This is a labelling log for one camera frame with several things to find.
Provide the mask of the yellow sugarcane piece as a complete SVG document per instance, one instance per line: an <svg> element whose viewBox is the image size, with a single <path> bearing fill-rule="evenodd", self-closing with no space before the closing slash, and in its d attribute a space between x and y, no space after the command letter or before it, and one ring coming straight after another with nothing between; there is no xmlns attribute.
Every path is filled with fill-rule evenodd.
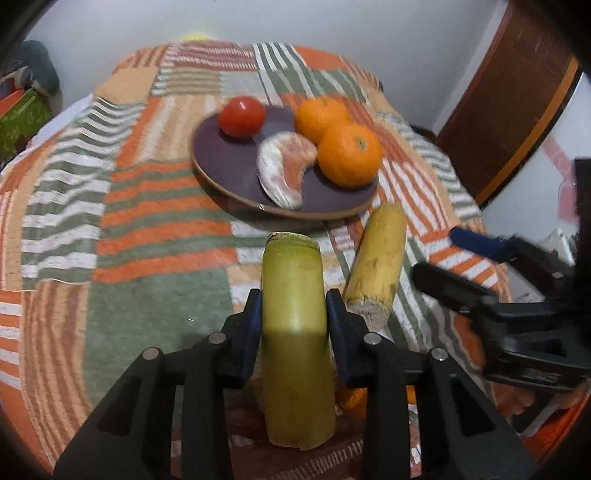
<svg viewBox="0 0 591 480"><path fill-rule="evenodd" d="M407 220L396 204L370 215L344 294L346 309L359 314L370 331L386 328L393 311L405 256Z"/></svg>

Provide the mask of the small tangerine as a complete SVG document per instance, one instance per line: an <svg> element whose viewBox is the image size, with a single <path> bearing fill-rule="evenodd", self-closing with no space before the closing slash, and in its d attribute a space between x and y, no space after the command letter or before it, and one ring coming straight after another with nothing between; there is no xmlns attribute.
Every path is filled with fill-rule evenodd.
<svg viewBox="0 0 591 480"><path fill-rule="evenodd" d="M342 410L346 412L360 412L367 408L367 389L349 389L342 387L338 392L338 401Z"/></svg>
<svg viewBox="0 0 591 480"><path fill-rule="evenodd" d="M412 405L417 404L417 395L416 390L413 385L406 386L406 395L407 395L407 402Z"/></svg>

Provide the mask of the green sugarcane piece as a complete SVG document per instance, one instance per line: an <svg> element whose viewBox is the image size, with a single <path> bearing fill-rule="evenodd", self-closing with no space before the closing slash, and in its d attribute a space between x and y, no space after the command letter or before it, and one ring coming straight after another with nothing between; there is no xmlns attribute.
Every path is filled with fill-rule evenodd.
<svg viewBox="0 0 591 480"><path fill-rule="evenodd" d="M315 449L335 433L322 255L315 240L277 232L262 271L262 403L270 443Z"/></svg>

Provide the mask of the large orange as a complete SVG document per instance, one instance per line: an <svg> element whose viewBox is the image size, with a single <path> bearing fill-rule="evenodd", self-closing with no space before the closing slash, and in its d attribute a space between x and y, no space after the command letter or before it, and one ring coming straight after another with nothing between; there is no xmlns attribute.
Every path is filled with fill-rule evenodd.
<svg viewBox="0 0 591 480"><path fill-rule="evenodd" d="M295 131L314 144L318 144L332 126L349 121L351 117L346 106L327 96L304 99L294 113Z"/></svg>
<svg viewBox="0 0 591 480"><path fill-rule="evenodd" d="M361 189L378 175L383 150L369 127L356 123L332 125L318 143L318 166L335 185Z"/></svg>

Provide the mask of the red tomato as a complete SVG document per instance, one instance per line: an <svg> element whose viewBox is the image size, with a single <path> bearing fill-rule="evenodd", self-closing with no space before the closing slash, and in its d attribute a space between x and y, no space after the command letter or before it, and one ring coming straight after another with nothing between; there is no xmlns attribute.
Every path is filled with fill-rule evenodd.
<svg viewBox="0 0 591 480"><path fill-rule="evenodd" d="M232 98L217 117L222 133L239 140L255 136L265 121L266 106L250 96Z"/></svg>

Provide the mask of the white sliding wardrobe door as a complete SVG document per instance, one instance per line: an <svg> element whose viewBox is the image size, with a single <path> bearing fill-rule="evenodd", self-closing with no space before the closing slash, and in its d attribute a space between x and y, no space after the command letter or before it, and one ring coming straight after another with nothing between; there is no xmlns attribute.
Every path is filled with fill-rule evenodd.
<svg viewBox="0 0 591 480"><path fill-rule="evenodd" d="M490 234L517 235L574 262L579 220L573 161L590 155L590 114L590 78L582 75L541 146L484 208Z"/></svg>

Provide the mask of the wooden door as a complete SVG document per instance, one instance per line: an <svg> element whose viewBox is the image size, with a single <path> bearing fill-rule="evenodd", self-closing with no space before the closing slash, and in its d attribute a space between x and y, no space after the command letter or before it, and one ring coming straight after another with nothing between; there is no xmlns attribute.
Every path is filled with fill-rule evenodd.
<svg viewBox="0 0 591 480"><path fill-rule="evenodd" d="M533 155L581 74L578 60L541 7L534 1L510 2L437 138L479 205L492 200Z"/></svg>

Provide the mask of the patchwork striped blanket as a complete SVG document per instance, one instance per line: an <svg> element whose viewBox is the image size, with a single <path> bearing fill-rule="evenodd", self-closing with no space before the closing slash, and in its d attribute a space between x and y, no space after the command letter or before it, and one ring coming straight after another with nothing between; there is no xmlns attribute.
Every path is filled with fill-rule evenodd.
<svg viewBox="0 0 591 480"><path fill-rule="evenodd" d="M375 203L407 215L405 266L431 260L510 299L504 267L451 244L454 226L483 229L481 211L372 73L276 42L137 50L1 177L1 405L44 471L144 348L186 348L242 309L271 232L315 238L325 286L346 284L369 211L267 216L195 174L192 132L238 95L287 108L338 98L382 143Z"/></svg>

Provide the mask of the purple ceramic plate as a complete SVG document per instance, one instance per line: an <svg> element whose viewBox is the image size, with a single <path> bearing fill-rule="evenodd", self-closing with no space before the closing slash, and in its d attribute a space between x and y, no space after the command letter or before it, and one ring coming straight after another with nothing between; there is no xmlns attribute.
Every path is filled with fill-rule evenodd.
<svg viewBox="0 0 591 480"><path fill-rule="evenodd" d="M246 140L226 135L218 116L204 119L189 142L200 177L229 198L269 214L304 220L339 220L367 209L376 180L342 189L325 178L315 146L294 131L294 113L269 106L262 130Z"/></svg>

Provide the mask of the green patterned box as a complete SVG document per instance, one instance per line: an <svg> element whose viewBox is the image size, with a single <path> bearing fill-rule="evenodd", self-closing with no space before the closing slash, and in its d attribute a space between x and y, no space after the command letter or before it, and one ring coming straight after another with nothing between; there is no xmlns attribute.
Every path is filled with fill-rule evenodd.
<svg viewBox="0 0 591 480"><path fill-rule="evenodd" d="M36 90L16 90L1 100L0 152L8 161L52 118L47 100Z"/></svg>

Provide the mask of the grey neck pillow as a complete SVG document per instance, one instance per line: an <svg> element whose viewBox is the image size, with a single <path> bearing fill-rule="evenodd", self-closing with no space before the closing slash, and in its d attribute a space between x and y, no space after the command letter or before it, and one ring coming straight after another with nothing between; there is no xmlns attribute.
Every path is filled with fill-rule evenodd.
<svg viewBox="0 0 591 480"><path fill-rule="evenodd" d="M47 48L39 41L24 41L15 58L18 84L24 89L34 89L45 97L55 95L60 82Z"/></svg>

